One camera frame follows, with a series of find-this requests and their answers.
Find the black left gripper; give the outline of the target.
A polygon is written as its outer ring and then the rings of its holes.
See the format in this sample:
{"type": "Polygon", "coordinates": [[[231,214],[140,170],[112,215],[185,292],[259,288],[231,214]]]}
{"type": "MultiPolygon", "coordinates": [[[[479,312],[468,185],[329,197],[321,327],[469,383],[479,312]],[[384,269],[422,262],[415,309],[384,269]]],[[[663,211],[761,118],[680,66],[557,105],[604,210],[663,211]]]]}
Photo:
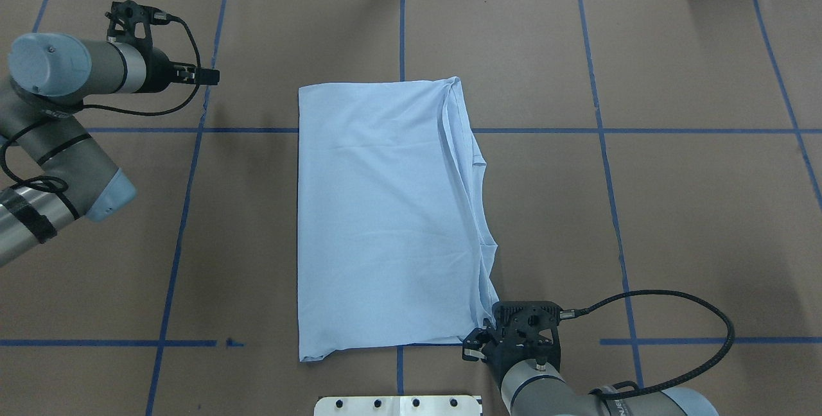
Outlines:
{"type": "Polygon", "coordinates": [[[109,19],[107,42],[123,60],[123,82],[118,93],[161,93],[173,83],[218,85],[220,71],[172,61],[155,47],[154,26],[183,24],[183,20],[153,6],[135,1],[115,1],[105,14],[109,19]]]}

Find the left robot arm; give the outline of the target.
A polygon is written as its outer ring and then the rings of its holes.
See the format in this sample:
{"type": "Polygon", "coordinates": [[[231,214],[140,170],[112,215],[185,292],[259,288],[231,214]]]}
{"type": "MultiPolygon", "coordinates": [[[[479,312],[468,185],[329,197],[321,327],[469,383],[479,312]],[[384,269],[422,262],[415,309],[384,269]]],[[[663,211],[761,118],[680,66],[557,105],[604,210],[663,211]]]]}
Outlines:
{"type": "Polygon", "coordinates": [[[105,40],[26,33],[12,42],[2,79],[3,266],[79,219],[100,222],[136,197],[136,188],[76,119],[88,96],[161,93],[174,83],[193,94],[220,82],[202,63],[179,16],[135,1],[105,14],[105,40]]]}

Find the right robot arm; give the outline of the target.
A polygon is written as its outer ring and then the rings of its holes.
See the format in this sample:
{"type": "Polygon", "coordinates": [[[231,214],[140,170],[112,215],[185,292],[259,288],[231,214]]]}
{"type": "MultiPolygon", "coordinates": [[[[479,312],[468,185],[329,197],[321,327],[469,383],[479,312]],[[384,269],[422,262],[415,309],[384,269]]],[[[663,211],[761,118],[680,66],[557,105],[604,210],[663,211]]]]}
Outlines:
{"type": "Polygon", "coordinates": [[[558,327],[586,313],[547,300],[497,302],[462,340],[462,357],[487,365],[510,415],[717,414],[702,393],[684,386],[703,366],[656,386],[623,381],[576,392],[560,372],[558,327]]]}

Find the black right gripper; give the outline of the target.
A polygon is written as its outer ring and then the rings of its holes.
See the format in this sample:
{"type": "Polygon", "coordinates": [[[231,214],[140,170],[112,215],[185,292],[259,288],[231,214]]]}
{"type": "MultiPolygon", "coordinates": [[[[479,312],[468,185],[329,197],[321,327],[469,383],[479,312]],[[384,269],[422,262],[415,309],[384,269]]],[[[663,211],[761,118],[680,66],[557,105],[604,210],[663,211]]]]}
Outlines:
{"type": "Polygon", "coordinates": [[[485,329],[473,329],[462,340],[464,361],[481,361],[493,372],[507,372],[520,361],[561,367],[558,325],[561,308],[542,301],[499,301],[485,329]]]}

